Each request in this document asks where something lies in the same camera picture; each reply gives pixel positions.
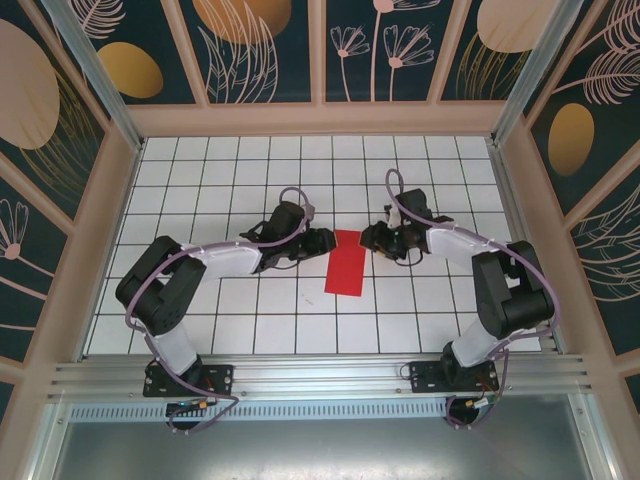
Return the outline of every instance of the red block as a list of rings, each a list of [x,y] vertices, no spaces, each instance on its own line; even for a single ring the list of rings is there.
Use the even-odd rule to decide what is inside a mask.
[[[336,230],[337,247],[329,254],[324,291],[337,295],[362,296],[366,250],[360,246],[361,232]]]

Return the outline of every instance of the black cable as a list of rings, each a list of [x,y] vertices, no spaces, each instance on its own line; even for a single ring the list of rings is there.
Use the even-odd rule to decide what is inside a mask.
[[[396,262],[396,265],[398,265],[399,267],[406,267],[406,268],[409,268],[409,267],[415,267],[415,266],[416,266],[416,265],[418,265],[418,264],[419,264],[423,259],[424,259],[424,252],[423,252],[422,250],[420,250],[420,258],[419,258],[419,259],[418,259],[418,261],[417,261],[417,262],[415,262],[415,263],[400,263],[400,262],[398,262],[397,260],[396,260],[395,262]]]

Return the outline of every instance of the yellow oval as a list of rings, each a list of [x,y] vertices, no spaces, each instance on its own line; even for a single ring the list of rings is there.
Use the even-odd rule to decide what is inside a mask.
[[[556,114],[549,132],[549,162],[560,175],[573,175],[584,164],[595,134],[589,110],[569,103]]]
[[[60,93],[56,71],[40,46],[0,19],[0,137],[35,149],[58,125]]]
[[[135,98],[149,98],[162,90],[160,67],[140,47],[114,42],[102,47],[98,56],[120,93]]]
[[[242,45],[260,40],[258,35],[250,33],[253,29],[245,3],[256,17],[256,22],[258,18],[264,20],[273,37],[289,24],[291,0],[193,0],[198,16],[209,30],[228,42]]]
[[[478,36],[500,53],[531,50],[551,18],[556,0],[483,0],[478,10]]]

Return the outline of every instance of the white grid floor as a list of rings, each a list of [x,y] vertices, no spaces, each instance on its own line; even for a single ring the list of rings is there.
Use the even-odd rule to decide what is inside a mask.
[[[434,214],[510,240],[480,137],[149,139],[85,353],[148,353],[141,336],[125,326],[114,292],[157,236],[194,244],[236,238],[268,218],[280,191],[290,185],[301,186],[315,205],[312,226],[361,231],[384,217],[389,198],[383,184],[390,167],[400,168],[407,188],[425,191]],[[442,258],[425,256],[406,268],[368,252],[362,297],[324,293],[328,259],[201,285],[184,320],[197,350],[440,352],[474,320],[472,277]],[[540,345],[527,339],[512,349],[538,351]]]

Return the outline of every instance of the decorative wallpaper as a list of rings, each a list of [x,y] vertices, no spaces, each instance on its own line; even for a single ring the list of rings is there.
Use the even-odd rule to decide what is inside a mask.
[[[327,101],[426,100],[452,6],[328,0]]]
[[[0,178],[0,357],[24,361],[66,241]]]
[[[2,419],[9,406],[12,393],[13,385],[11,383],[0,382],[0,426],[2,426]]]
[[[640,348],[640,167],[571,236],[616,355]]]
[[[194,103],[159,0],[68,3],[126,104]]]
[[[557,0],[473,0],[442,100],[506,100]]]
[[[531,128],[564,213],[640,138],[638,84],[640,1],[611,1]]]
[[[540,82],[538,83],[538,87],[531,95],[531,98],[527,102],[527,105],[524,107],[523,113],[525,117],[529,116],[529,112],[531,111],[536,101],[538,100],[538,97],[540,96],[542,89],[546,86],[547,80],[549,80],[551,73],[556,69],[556,67],[558,66],[558,63],[560,62],[560,59],[562,58],[565,51],[567,50],[567,46],[569,45],[569,43],[571,43],[571,40],[573,40],[573,36],[576,34],[576,30],[578,30],[578,28],[580,27],[580,24],[584,20],[584,17],[587,15],[587,12],[593,6],[593,1],[594,0],[583,0],[582,6],[580,7],[580,11],[578,12],[578,15],[576,16],[576,19],[574,20],[573,24],[571,25],[569,32],[565,35],[562,45],[560,45],[560,48],[556,52],[556,56],[551,62],[551,65],[549,65],[549,67],[547,68],[543,77],[540,79]]]
[[[307,0],[181,0],[211,103],[310,102]]]
[[[0,9],[0,152],[74,218],[104,131],[16,0]]]

